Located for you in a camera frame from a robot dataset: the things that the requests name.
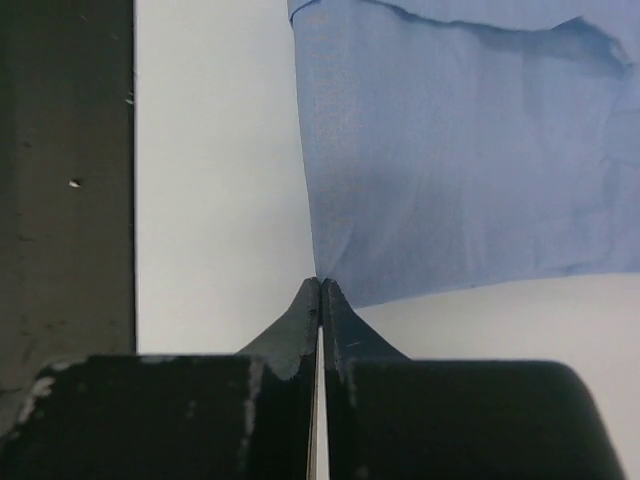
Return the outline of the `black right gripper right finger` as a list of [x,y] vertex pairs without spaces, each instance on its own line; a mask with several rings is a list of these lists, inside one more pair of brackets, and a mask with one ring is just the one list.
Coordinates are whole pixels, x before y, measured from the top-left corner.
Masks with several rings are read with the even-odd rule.
[[595,402],[567,365],[413,360],[321,286],[333,479],[620,479]]

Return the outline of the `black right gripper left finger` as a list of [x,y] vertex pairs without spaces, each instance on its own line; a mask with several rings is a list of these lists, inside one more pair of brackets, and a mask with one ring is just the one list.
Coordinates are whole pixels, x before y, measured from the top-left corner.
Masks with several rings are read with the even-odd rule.
[[2,441],[5,479],[311,479],[320,285],[235,354],[45,366]]

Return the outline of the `light blue long sleeve shirt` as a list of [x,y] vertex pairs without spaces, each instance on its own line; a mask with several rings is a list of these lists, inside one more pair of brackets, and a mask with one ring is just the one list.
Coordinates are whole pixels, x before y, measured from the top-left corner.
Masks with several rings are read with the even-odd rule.
[[635,1],[292,1],[315,268],[352,305],[639,269]]

